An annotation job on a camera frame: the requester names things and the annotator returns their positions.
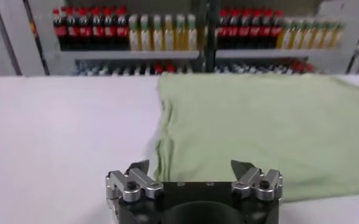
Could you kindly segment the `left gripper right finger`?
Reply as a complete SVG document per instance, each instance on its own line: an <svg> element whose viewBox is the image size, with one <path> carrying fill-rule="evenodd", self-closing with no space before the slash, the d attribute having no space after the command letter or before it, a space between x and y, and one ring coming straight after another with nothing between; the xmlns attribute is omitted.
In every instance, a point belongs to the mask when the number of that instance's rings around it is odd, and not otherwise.
<svg viewBox="0 0 359 224"><path fill-rule="evenodd" d="M236 181L231 184L232 192L240 198L255 197L260 201L280 200L283 195L283 175L280 171L269 169L264 173L252 163L231 160Z"/></svg>

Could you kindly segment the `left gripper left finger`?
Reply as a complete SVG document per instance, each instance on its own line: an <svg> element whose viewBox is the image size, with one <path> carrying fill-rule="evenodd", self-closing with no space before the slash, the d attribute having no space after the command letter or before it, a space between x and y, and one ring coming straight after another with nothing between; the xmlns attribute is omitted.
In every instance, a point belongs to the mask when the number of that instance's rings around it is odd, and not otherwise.
<svg viewBox="0 0 359 224"><path fill-rule="evenodd" d="M125 173L110 171L105 177L106 199L122 198L127 203L137 202L144 195L149 199L158 198L164 185L148 176L149 160L132 163Z"/></svg>

